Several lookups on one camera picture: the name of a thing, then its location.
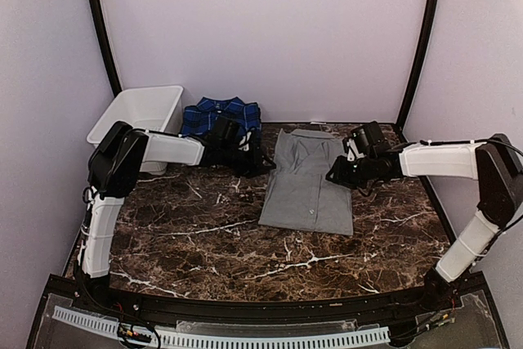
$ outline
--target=white cable tie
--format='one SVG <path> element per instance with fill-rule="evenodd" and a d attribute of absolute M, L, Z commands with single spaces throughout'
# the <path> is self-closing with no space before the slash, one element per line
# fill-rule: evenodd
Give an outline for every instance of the white cable tie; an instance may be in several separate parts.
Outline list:
<path fill-rule="evenodd" d="M 466 244 L 466 243 L 463 241 L 463 239 L 462 239 L 461 237 L 458 237 L 458 242 L 461 243 L 462 246 L 465 247 L 465 249 L 466 249 L 469 253 L 471 253 L 472 255 L 474 255 L 475 257 L 484 257 L 484 256 L 485 256 L 485 255 L 482 254 L 482 253 L 476 253 L 476 252 L 474 252 L 474 250 L 471 249 L 471 248 L 468 246 L 468 244 Z"/>
<path fill-rule="evenodd" d="M 91 235 L 91 239 L 98 240 L 98 239 L 111 239 L 114 235 Z"/>

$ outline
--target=shirt collar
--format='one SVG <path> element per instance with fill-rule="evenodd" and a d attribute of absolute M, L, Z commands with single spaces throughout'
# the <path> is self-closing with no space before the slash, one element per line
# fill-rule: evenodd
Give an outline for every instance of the shirt collar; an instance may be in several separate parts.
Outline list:
<path fill-rule="evenodd" d="M 245 103 L 238 97 L 230 100 L 212 100 L 204 97 L 200 100 L 196 107 L 202 112 L 213 112 L 215 110 L 222 110 L 224 112 L 230 112 L 233 114 L 239 114 L 244 110 Z"/>

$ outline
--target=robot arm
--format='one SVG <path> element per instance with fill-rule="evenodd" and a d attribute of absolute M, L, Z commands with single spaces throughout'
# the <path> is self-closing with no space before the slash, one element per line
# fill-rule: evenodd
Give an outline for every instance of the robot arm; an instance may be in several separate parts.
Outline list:
<path fill-rule="evenodd" d="M 344 140 L 327 180 L 352 189 L 369 181 L 448 176 L 478 180 L 480 202 L 447 253 L 425 277 L 426 293 L 437 297 L 498 238 L 523 202 L 523 167 L 503 134 L 469 143 L 422 142 L 391 148 L 376 122 Z"/>
<path fill-rule="evenodd" d="M 275 165 L 263 153 L 257 131 L 248 130 L 238 141 L 239 127 L 219 117 L 206 136 L 196 139 L 115 123 L 89 159 L 89 188 L 83 196 L 87 212 L 82 233 L 86 239 L 78 255 L 82 272 L 91 279 L 109 274 L 114 225 L 125 197 L 136 186 L 142 162 L 220 164 L 244 177 L 273 169 Z"/>

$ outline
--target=white plastic bin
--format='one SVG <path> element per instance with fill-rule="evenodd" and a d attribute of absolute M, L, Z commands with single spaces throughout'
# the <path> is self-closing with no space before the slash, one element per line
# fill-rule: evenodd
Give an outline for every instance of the white plastic bin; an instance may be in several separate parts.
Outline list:
<path fill-rule="evenodd" d="M 134 128 L 170 133 L 179 132 L 182 92 L 182 86 L 140 87 L 124 90 L 114 98 L 109 108 L 89 132 L 87 142 L 97 147 L 113 124 L 119 120 L 131 124 Z M 162 175 L 166 168 L 167 163 L 144 162 L 140 171 Z"/>

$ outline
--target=cable organizer strip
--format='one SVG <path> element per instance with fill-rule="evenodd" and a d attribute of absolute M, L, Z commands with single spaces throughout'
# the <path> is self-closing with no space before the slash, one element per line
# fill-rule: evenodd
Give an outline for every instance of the cable organizer strip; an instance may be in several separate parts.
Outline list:
<path fill-rule="evenodd" d="M 86 330 L 103 337 L 118 339 L 116 332 L 118 321 L 114 318 L 89 315 L 80 310 L 55 306 L 53 319 L 59 320 L 79 329 Z M 135 331 L 151 337 L 151 332 L 145 328 L 135 327 Z M 172 330 L 156 327 L 162 348 L 164 349 L 345 349 L 353 347 L 369 347 L 379 343 L 387 343 L 389 328 L 380 327 L 362 331 L 315 335 L 291 338 L 235 338 L 216 337 L 177 333 Z M 153 337 L 149 347 L 157 347 Z"/>

